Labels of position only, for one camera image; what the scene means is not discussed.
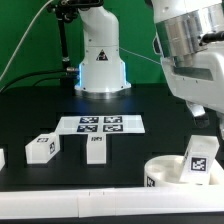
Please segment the white block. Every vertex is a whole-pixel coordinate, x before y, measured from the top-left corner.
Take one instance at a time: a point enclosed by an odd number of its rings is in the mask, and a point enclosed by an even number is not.
[[[60,150],[59,136],[42,134],[26,145],[28,164],[46,164]]]
[[[78,191],[0,193],[0,219],[78,217]]]
[[[5,156],[4,156],[4,151],[3,149],[0,149],[0,171],[5,165]]]
[[[180,169],[180,182],[209,184],[219,142],[216,137],[191,136]]]
[[[79,217],[115,216],[114,190],[94,190],[89,195],[79,195]]]
[[[106,164],[107,143],[105,134],[89,134],[86,144],[87,164]]]
[[[158,187],[116,190],[116,215],[224,211],[223,186]]]

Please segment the black tabletop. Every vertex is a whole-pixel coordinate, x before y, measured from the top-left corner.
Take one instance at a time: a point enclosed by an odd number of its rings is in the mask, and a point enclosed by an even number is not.
[[[185,102],[166,85],[137,85],[128,96],[111,100],[84,99],[59,87],[23,87],[0,95],[0,148],[6,166],[0,191],[72,190],[143,187],[144,164],[160,155],[183,155],[191,135],[218,136],[218,161],[223,141],[216,113],[207,110],[210,126],[198,129]],[[27,165],[25,145],[54,132],[63,116],[141,115],[145,134],[107,136],[107,164],[86,163],[87,136],[61,137],[61,151],[46,165]],[[10,223],[223,223],[222,213],[11,221]]]

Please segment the white cube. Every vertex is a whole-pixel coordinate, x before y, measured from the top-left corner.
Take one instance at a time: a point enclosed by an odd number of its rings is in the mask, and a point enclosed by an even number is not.
[[[180,182],[209,184],[219,142],[213,136],[191,136],[180,169]]]
[[[0,171],[5,165],[5,156],[4,156],[4,151],[3,149],[0,149]]]
[[[87,164],[106,164],[107,144],[105,134],[89,134],[86,144]]]
[[[25,148],[28,164],[46,164],[60,151],[59,136],[55,133],[39,135]]]

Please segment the green wall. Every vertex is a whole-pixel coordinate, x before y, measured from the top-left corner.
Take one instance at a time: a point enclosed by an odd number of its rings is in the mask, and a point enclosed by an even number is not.
[[[2,1],[0,8],[0,74],[17,46],[34,15],[46,0]],[[159,61],[152,50],[155,36],[153,12],[144,0],[105,0],[105,8],[120,21],[120,46]],[[80,19],[66,25],[69,54],[74,66],[83,58],[82,22]],[[127,64],[128,81],[131,83],[165,82],[160,65],[121,51]],[[61,51],[57,21],[46,11],[35,23],[18,55],[0,86],[20,75],[61,68]],[[31,85],[38,78],[22,81],[17,85]]]

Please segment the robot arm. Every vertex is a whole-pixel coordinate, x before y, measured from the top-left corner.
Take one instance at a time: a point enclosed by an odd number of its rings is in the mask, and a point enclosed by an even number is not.
[[[152,0],[152,4],[170,90],[186,100],[199,127],[208,125],[203,107],[218,112],[224,138],[222,0]]]
[[[80,82],[75,91],[77,95],[94,99],[123,95],[131,87],[126,81],[125,63],[119,55],[118,20],[103,8],[103,3],[103,0],[59,1],[66,12],[65,22],[71,22],[77,13],[81,16],[85,57],[79,66]]]

